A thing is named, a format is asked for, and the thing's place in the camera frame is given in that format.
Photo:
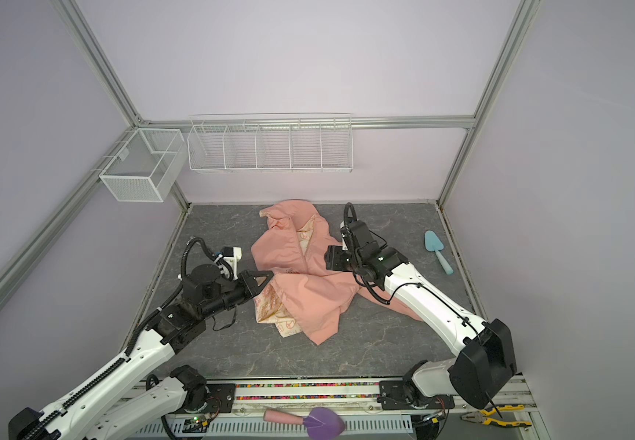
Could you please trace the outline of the pink zip jacket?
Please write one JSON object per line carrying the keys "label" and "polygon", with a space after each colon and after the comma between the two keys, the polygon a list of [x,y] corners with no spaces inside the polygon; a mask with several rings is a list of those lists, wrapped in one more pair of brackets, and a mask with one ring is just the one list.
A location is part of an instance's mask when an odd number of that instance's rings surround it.
{"label": "pink zip jacket", "polygon": [[314,205],[284,201],[262,209],[260,217],[267,230],[251,246],[251,256],[273,279],[254,299],[257,323],[275,326],[281,337],[303,333],[319,346],[337,334],[355,296],[376,302],[351,273],[326,268],[328,248],[341,243]]}

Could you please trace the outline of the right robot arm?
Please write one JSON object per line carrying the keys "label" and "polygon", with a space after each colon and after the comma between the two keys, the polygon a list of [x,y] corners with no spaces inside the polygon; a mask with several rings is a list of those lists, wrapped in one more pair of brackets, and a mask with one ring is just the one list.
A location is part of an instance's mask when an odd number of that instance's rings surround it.
{"label": "right robot arm", "polygon": [[325,254],[328,269],[351,273],[378,304],[402,303],[453,355],[449,361],[425,360],[411,368],[403,377],[405,403],[423,407],[437,395],[456,394],[479,410],[493,405],[518,372],[509,327],[457,304],[357,217],[345,216],[340,234],[341,244]]}

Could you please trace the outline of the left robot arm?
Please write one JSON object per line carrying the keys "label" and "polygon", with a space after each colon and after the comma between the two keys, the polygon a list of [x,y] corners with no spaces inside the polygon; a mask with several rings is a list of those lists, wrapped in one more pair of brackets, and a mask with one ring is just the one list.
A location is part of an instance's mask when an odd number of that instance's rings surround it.
{"label": "left robot arm", "polygon": [[135,327],[121,352],[62,398],[16,414],[9,438],[124,439],[178,410],[205,410],[212,398],[207,379],[190,366],[176,368],[126,403],[120,399],[204,333],[208,320],[249,302],[273,280],[272,271],[239,271],[239,260],[237,247],[214,253],[203,238],[191,238],[176,288]]}

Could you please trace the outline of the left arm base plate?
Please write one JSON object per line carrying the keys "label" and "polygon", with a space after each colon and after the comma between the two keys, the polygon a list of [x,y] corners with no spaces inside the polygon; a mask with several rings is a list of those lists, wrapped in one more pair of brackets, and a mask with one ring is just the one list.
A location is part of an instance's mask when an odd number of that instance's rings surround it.
{"label": "left arm base plate", "polygon": [[173,414],[229,414],[236,395],[236,384],[209,383],[187,392],[182,405]]}

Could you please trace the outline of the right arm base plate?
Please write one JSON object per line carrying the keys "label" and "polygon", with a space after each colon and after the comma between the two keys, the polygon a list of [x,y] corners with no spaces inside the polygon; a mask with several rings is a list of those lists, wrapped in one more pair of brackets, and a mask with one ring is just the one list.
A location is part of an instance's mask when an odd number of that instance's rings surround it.
{"label": "right arm base plate", "polygon": [[427,397],[413,384],[402,379],[379,381],[377,403],[387,411],[451,410],[455,407],[455,401],[451,395],[437,394]]}

